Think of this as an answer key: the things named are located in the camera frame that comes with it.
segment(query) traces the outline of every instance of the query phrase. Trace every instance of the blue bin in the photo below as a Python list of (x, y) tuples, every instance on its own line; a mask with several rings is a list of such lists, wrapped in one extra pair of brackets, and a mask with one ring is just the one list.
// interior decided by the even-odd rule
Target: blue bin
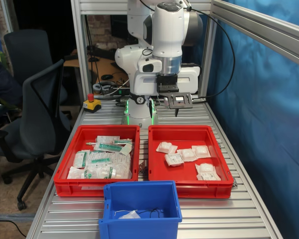
[[(174, 181), (109, 184), (104, 187), (104, 200), (101, 239), (177, 238), (182, 216)], [(140, 219), (119, 219), (133, 210)]]

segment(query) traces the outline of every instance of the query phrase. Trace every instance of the office chair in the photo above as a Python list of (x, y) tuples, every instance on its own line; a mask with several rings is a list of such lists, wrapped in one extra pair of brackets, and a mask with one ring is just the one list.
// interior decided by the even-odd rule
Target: office chair
[[(48, 35), (43, 30), (27, 29), (6, 34), (4, 42), (8, 50), (13, 77), (22, 85), (34, 74), (51, 66)], [(60, 102), (67, 100), (68, 94), (61, 85)], [(72, 119), (70, 111), (63, 111)]]
[(11, 175), (30, 171), (18, 196), (18, 209), (26, 208), (22, 197), (37, 174), (53, 175), (48, 165), (60, 157), (43, 159), (44, 154), (59, 154), (70, 136), (70, 121), (59, 110), (63, 60), (31, 76), (23, 83), (22, 117), (0, 130), (0, 156), (9, 162), (32, 162), (3, 173), (4, 183), (12, 182)]

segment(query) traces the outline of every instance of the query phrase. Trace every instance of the blue wall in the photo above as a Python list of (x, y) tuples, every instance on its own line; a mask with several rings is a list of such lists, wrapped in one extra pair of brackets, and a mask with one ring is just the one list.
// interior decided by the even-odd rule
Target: blue wall
[[(299, 0), (231, 0), (299, 25)], [(211, 107), (285, 239), (299, 239), (299, 65), (225, 25), (236, 53)], [(232, 53), (218, 29), (208, 95), (228, 82)]]

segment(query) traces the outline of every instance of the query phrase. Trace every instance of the aluminum profile table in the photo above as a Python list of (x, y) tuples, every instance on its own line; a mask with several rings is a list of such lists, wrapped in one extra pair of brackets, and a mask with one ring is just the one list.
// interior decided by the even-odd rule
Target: aluminum profile table
[[(102, 102), (95, 114), (82, 112), (76, 128), (87, 124), (121, 124), (124, 108), (115, 102)], [(174, 110), (158, 106), (158, 124), (204, 124), (212, 127), (228, 167), (236, 179), (229, 199), (180, 199), (183, 216), (178, 239), (282, 239), (264, 202), (245, 171), (241, 161), (220, 127), (209, 105)], [(148, 130), (141, 130), (140, 164), (148, 161)], [(139, 180), (146, 180), (139, 175)], [(98, 219), (103, 215), (101, 197), (59, 197), (53, 179), (44, 194), (27, 239), (99, 239)]]

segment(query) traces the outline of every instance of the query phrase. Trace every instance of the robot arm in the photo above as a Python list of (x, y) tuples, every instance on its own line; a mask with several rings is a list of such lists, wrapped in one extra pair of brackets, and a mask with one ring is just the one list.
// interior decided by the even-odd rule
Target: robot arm
[(185, 0), (182, 4), (143, 1), (155, 5), (155, 11), (139, 0), (128, 0), (128, 30), (139, 43), (118, 49), (115, 56), (129, 75), (129, 116), (136, 119), (145, 114), (144, 104), (151, 109), (151, 95), (164, 96), (170, 109), (191, 108), (191, 94), (198, 89), (200, 72), (198, 66), (182, 67), (181, 63), (182, 45), (194, 45), (202, 33), (198, 14), (184, 9), (188, 5)]

